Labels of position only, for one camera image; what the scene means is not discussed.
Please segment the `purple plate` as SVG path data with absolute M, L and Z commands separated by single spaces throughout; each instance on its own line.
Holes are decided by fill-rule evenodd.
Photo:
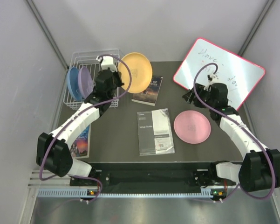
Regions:
M 84 99 L 86 99 L 93 91 L 94 83 L 91 73 L 85 66 L 81 67 L 79 70 L 78 85 L 80 93 Z

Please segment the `blue plate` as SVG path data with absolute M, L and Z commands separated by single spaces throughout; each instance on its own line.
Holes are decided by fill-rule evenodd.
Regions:
M 68 91 L 73 99 L 76 101 L 82 100 L 82 95 L 78 85 L 79 70 L 76 67 L 71 67 L 66 76 Z

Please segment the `pink plate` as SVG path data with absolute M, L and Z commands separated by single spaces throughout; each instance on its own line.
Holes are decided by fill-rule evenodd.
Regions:
M 181 112 L 174 120 L 174 131 L 184 142 L 199 144 L 211 134 L 211 124 L 202 113 L 194 110 Z

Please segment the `yellow plate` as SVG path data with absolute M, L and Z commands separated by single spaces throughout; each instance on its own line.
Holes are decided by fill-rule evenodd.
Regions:
M 132 82 L 129 93 L 141 93 L 150 85 L 152 80 L 152 65 L 149 59 L 141 53 L 132 52 L 126 54 L 122 61 L 125 62 L 131 72 Z

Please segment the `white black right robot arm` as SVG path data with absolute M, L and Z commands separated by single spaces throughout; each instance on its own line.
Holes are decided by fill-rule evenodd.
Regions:
M 212 84 L 208 90 L 195 84 L 182 97 L 199 108 L 208 108 L 211 119 L 217 123 L 235 144 L 243 162 L 212 162 L 208 179 L 218 185 L 224 179 L 240 184 L 245 192 L 280 187 L 280 152 L 269 149 L 246 127 L 237 110 L 229 105 L 225 84 Z

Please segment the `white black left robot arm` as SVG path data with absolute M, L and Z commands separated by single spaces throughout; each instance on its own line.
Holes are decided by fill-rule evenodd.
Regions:
M 40 171 L 48 170 L 54 176 L 80 176 L 82 182 L 91 185 L 96 181 L 92 166 L 73 159 L 69 147 L 92 122 L 99 119 L 115 100 L 115 90 L 122 86 L 117 67 L 103 66 L 95 79 L 93 92 L 81 107 L 65 123 L 51 133 L 42 133 L 37 142 L 36 162 Z

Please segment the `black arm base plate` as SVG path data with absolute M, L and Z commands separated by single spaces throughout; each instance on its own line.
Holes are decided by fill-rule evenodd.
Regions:
M 91 180 L 71 178 L 76 187 L 98 187 L 103 193 L 198 193 L 201 188 L 231 187 L 232 181 L 210 178 L 208 162 L 92 163 Z

